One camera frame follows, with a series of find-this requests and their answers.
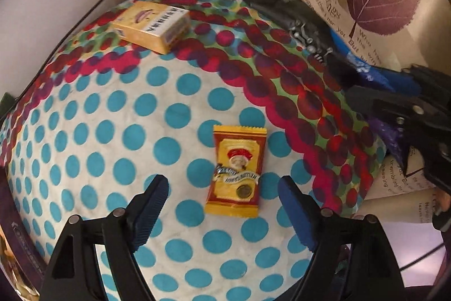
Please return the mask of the black blue snack packet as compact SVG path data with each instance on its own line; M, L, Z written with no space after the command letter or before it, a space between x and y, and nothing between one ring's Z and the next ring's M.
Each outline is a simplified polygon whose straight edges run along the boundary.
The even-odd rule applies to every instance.
M375 66L357 57L342 38L304 1L243 1L299 41L316 60L326 66L326 71L338 82L344 93L355 85L387 91L375 81ZM410 146L404 140L402 126L391 126L376 118L363 117L382 138L402 170L406 170Z

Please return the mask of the yellow red candy sachet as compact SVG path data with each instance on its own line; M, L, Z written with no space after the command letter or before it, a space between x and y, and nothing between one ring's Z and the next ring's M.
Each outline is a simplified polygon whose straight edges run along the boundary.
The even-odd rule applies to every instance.
M267 129L213 126L216 166L204 206L207 214L256 218Z

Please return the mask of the gold rectangular tin tray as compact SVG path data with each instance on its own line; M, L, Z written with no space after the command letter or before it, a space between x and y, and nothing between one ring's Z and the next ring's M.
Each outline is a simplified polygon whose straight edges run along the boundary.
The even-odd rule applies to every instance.
M1 168L1 281L12 300L38 300L47 264L18 214Z

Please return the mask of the yellow medicine box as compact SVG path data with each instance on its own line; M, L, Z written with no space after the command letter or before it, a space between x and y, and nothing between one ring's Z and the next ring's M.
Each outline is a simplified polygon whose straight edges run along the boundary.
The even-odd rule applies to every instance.
M122 40L168 54L190 30L190 24L190 12L183 8L136 1L112 22L112 27Z

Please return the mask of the white text pillow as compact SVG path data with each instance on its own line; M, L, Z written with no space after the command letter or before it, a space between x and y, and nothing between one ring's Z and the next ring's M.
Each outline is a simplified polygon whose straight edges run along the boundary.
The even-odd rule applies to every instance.
M387 156L355 218L373 214L383 222L431 223L434 215L448 212L450 195L426 179L423 166L421 153L414 148L406 173L391 155Z

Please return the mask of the polka dot table cloth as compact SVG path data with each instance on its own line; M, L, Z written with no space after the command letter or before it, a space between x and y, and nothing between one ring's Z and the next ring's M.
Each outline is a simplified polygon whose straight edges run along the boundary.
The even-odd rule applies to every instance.
M285 175L353 215L385 155L337 82L242 0L158 1L190 10L190 32L158 55L121 40L123 3L47 64L1 126L1 165L21 220L49 259L67 218L106 216L154 176L168 200L136 258L158 300L273 300L310 252L277 196ZM213 126L267 129L258 217L207 215Z

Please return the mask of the black power adapter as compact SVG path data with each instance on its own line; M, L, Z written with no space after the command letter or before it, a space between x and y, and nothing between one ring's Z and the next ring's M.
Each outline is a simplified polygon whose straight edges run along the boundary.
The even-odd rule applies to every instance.
M0 102L0 117L3 117L5 114L8 113L9 109L14 105L15 98L9 94L5 93Z

